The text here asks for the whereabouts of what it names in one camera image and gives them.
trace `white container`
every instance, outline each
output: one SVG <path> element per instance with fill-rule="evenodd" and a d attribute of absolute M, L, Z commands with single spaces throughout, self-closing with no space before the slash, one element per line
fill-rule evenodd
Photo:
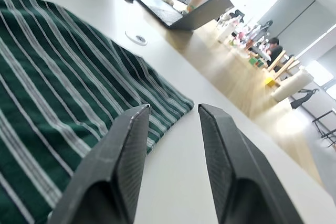
<path fill-rule="evenodd" d="M 294 74 L 292 77 L 287 78 L 281 82 L 281 86 L 278 87 L 271 96 L 278 102 L 283 99 L 297 93 L 299 90 L 303 89 L 309 83 L 314 80 L 314 77 L 304 67 L 300 67 L 299 72 Z"/>
<path fill-rule="evenodd" d="M 217 40 L 220 43 L 223 43 L 224 40 L 235 31 L 235 29 L 236 25 L 234 25 L 233 23 L 229 23 L 227 26 L 224 26 Z"/>

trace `dark hair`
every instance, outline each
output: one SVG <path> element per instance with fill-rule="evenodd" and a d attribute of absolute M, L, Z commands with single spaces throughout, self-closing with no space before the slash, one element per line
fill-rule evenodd
<path fill-rule="evenodd" d="M 279 44 L 279 39 L 278 38 L 272 38 L 268 41 L 268 43 L 278 45 Z"/>
<path fill-rule="evenodd" d="M 273 20 L 269 20 L 265 23 L 265 26 L 271 26 L 273 25 Z"/>

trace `laptop keyboard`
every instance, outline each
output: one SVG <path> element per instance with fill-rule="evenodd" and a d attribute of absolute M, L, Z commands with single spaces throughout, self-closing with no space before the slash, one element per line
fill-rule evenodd
<path fill-rule="evenodd" d="M 182 14 L 177 12 L 162 10 L 154 6 L 148 6 L 148 8 L 169 26 L 178 21 L 180 18 L 182 18 Z"/>

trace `yellow object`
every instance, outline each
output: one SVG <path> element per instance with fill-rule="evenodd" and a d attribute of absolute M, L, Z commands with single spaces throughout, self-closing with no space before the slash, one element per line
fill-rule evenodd
<path fill-rule="evenodd" d="M 276 84 L 275 80 L 272 77 L 267 77 L 265 80 L 265 85 L 273 87 Z"/>

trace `wooden table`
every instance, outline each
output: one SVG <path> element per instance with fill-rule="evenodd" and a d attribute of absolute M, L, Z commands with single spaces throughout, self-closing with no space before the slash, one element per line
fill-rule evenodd
<path fill-rule="evenodd" d="M 150 24 L 175 50 L 200 74 L 211 82 L 230 102 L 272 139 L 320 185 L 323 185 L 302 129 L 293 114 L 289 100 L 278 103 L 271 96 L 272 89 L 264 85 L 267 74 L 253 67 L 246 59 L 230 52 L 217 41 L 217 22 L 209 23 L 195 31 L 169 30 L 138 2 L 132 9 Z M 176 9 L 185 4 L 174 0 Z"/>

